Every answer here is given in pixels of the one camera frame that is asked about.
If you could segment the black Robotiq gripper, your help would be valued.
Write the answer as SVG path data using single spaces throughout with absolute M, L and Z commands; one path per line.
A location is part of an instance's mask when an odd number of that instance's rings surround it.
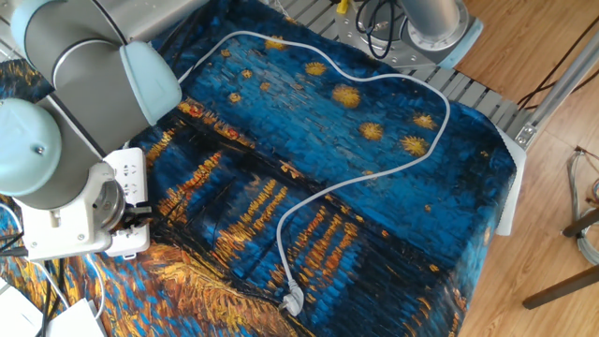
M 148 202 L 141 202 L 136 205 L 126 204 L 122 217 L 122 229 L 143 227 L 150 224 L 151 218 L 142 215 L 151 214 L 152 212 L 153 208 Z

